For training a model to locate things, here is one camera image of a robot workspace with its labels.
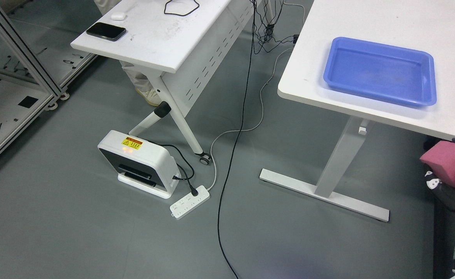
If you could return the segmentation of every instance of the smartphone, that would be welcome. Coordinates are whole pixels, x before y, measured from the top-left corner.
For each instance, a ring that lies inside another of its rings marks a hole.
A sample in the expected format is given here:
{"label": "smartphone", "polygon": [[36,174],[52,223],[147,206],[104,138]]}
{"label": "smartphone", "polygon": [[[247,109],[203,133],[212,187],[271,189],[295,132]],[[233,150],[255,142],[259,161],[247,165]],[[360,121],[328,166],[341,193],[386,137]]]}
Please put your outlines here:
{"label": "smartphone", "polygon": [[86,33],[91,36],[115,42],[126,33],[126,29],[103,22],[97,22],[89,27],[89,29],[86,30]]}

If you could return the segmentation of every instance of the table caster wheel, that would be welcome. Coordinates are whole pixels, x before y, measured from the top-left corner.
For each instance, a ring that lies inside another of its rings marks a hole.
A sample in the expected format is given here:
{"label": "table caster wheel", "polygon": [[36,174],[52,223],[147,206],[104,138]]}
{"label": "table caster wheel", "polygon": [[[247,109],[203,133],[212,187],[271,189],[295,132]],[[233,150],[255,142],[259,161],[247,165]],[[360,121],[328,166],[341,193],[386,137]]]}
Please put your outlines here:
{"label": "table caster wheel", "polygon": [[210,154],[208,153],[203,153],[199,156],[199,162],[204,164],[204,165],[208,165],[210,164]]}
{"label": "table caster wheel", "polygon": [[65,92],[64,94],[60,95],[60,100],[65,101],[65,100],[69,99],[69,97],[71,97],[69,95],[69,93]]}
{"label": "table caster wheel", "polygon": [[57,102],[55,102],[55,103],[52,103],[51,105],[47,106],[45,108],[45,111],[55,110],[57,107],[59,107],[59,105],[57,104]]}

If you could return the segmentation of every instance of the blue plastic tray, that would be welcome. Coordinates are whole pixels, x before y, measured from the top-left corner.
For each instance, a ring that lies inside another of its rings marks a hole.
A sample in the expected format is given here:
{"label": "blue plastic tray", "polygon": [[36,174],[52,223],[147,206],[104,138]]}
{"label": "blue plastic tray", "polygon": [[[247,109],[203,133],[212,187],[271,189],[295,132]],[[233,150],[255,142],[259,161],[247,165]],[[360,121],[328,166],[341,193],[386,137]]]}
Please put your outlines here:
{"label": "blue plastic tray", "polygon": [[337,37],[324,80],[333,90],[399,105],[436,103],[434,59],[423,51]]}

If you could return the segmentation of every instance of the metal rack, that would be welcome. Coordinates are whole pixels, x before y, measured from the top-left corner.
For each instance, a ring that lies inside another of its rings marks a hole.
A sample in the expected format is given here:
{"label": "metal rack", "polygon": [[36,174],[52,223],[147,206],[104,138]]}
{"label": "metal rack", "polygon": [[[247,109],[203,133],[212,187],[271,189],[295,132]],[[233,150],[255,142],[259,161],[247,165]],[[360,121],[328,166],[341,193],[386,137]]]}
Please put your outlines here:
{"label": "metal rack", "polygon": [[9,14],[0,7],[0,153],[68,98],[68,85],[96,57],[70,42],[99,17],[91,0],[29,0]]}

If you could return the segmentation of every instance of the black cable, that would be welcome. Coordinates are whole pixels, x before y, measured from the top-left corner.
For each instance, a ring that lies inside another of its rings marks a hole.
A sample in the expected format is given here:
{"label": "black cable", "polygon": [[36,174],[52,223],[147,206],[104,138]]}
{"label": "black cable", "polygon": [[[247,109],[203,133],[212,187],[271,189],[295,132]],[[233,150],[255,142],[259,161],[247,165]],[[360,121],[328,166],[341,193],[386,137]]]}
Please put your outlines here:
{"label": "black cable", "polygon": [[167,12],[167,4],[169,4],[172,1],[174,1],[174,0],[169,0],[169,1],[167,1],[167,3],[165,3],[165,5],[164,5],[164,14],[173,14],[174,16],[188,16],[189,14],[191,14],[192,12],[196,11],[199,8],[198,2],[196,2],[196,0],[193,0],[196,3],[197,6],[196,6],[196,8],[192,9],[191,11],[189,11],[187,14],[176,14],[174,12]]}
{"label": "black cable", "polygon": [[232,147],[231,159],[229,159],[229,168],[227,168],[226,179],[224,181],[224,185],[222,186],[222,192],[220,193],[219,210],[217,212],[217,238],[219,240],[220,250],[222,251],[222,256],[224,256],[224,260],[227,262],[227,265],[229,265],[229,268],[231,269],[231,271],[233,272],[234,276],[236,276],[237,279],[239,279],[238,274],[236,274],[236,272],[234,271],[231,263],[227,259],[226,254],[224,252],[224,248],[222,247],[222,242],[220,241],[220,208],[221,208],[221,205],[222,205],[222,197],[224,196],[224,190],[225,190],[225,187],[226,187],[226,184],[227,184],[227,179],[229,178],[229,173],[231,172],[232,159],[234,157],[234,150],[236,150],[236,144],[238,144],[238,139],[239,139],[239,136],[241,134],[241,131],[243,130],[243,124],[244,124],[244,120],[245,120],[246,95],[247,95],[247,92],[248,92],[248,81],[250,80],[250,69],[252,67],[252,54],[254,52],[254,28],[256,26],[255,25],[255,16],[254,15],[255,15],[255,11],[257,10],[257,1],[256,0],[250,0],[250,2],[253,4],[253,9],[254,9],[254,11],[253,11],[253,23],[252,23],[252,44],[250,46],[250,62],[248,64],[248,73],[247,73],[247,77],[246,77],[246,86],[245,86],[245,96],[243,98],[243,109],[242,109],[242,112],[241,112],[241,127],[239,128],[238,136],[236,136],[236,141],[234,141],[234,145]]}
{"label": "black cable", "polygon": [[[260,26],[257,26],[256,23],[254,23],[254,34],[257,37],[258,45],[260,46],[260,48],[258,50],[254,49],[255,55],[260,53],[262,50],[264,50],[266,53],[269,53],[273,49],[278,47],[280,44],[293,42],[293,40],[287,40],[288,38],[293,37],[293,35],[288,36],[282,40],[276,40],[272,36],[272,30],[274,29],[275,24],[279,21],[279,18],[282,14],[282,6],[284,6],[284,2],[280,0],[279,4],[280,4],[279,9],[277,9],[277,7],[275,9],[275,15],[274,15],[275,17],[272,18],[270,21],[267,20],[267,12],[268,12],[267,2],[264,2],[264,5],[263,5],[263,16],[256,9],[254,11],[254,16],[255,16],[255,14],[258,15],[258,18],[260,19],[260,22],[261,22]],[[271,49],[267,50],[265,48],[265,44],[267,44],[271,41],[273,41],[274,43],[277,43],[277,45],[275,45]]]}
{"label": "black cable", "polygon": [[184,176],[186,177],[186,180],[187,180],[188,184],[190,185],[191,194],[193,196],[197,196],[198,195],[198,191],[193,187],[193,185],[191,185],[190,179],[188,178],[188,175],[186,174],[186,171],[178,163],[176,163],[176,165],[183,171]]}
{"label": "black cable", "polygon": [[149,143],[153,143],[154,145],[160,145],[160,146],[163,146],[163,147],[166,147],[166,146],[170,146],[171,148],[175,148],[177,150],[177,152],[179,152],[179,155],[181,156],[181,158],[183,158],[183,161],[186,162],[186,164],[190,167],[191,171],[192,171],[192,174],[190,177],[188,177],[188,175],[186,174],[186,172],[184,172],[184,175],[186,176],[186,178],[179,178],[179,177],[176,177],[174,179],[176,180],[188,180],[188,179],[192,179],[193,176],[195,176],[195,169],[193,168],[193,166],[191,166],[191,164],[186,160],[186,158],[183,156],[183,153],[181,153],[181,151],[179,150],[179,148],[176,148],[174,145],[161,145],[160,143],[154,143],[148,139],[146,139],[146,141],[148,141]]}

